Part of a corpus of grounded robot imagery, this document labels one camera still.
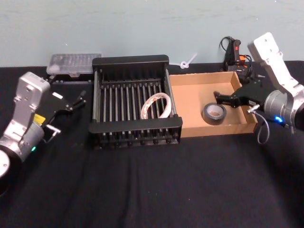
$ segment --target black power tool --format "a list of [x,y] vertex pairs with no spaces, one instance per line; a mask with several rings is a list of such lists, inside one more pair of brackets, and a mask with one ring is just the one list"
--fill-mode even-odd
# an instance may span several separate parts
[[[228,40],[227,48],[223,46],[224,40]],[[256,76],[252,69],[251,56],[239,54],[241,41],[239,39],[233,39],[232,37],[224,37],[219,44],[226,52],[223,70],[235,71],[242,84],[247,84],[254,80]]]

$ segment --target black dish rack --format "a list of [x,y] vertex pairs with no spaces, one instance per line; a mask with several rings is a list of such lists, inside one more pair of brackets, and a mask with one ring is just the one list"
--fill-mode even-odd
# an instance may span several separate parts
[[[182,118],[176,114],[166,55],[95,58],[93,120],[89,125],[96,148],[179,143]],[[144,102],[153,94],[170,96],[172,112],[159,99],[140,119]]]

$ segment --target blue led light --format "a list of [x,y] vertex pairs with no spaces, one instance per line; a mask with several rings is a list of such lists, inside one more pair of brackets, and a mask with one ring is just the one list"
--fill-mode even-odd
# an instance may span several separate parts
[[283,122],[283,119],[281,117],[276,116],[275,120],[278,121],[279,123]]

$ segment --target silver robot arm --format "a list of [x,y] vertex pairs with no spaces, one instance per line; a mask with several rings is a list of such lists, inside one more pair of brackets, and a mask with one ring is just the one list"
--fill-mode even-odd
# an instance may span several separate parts
[[289,73],[283,53],[270,32],[255,39],[248,49],[256,62],[265,68],[274,87],[264,103],[264,112],[289,126],[304,130],[304,86]]
[[34,115],[50,84],[27,72],[19,78],[13,118],[0,138],[0,195],[17,175],[22,162],[44,136]]

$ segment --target roll of black tape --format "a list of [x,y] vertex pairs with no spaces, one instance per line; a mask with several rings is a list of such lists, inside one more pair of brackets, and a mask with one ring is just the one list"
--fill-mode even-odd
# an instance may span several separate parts
[[226,108],[221,104],[209,103],[205,105],[202,117],[208,124],[219,125],[224,121],[226,114]]

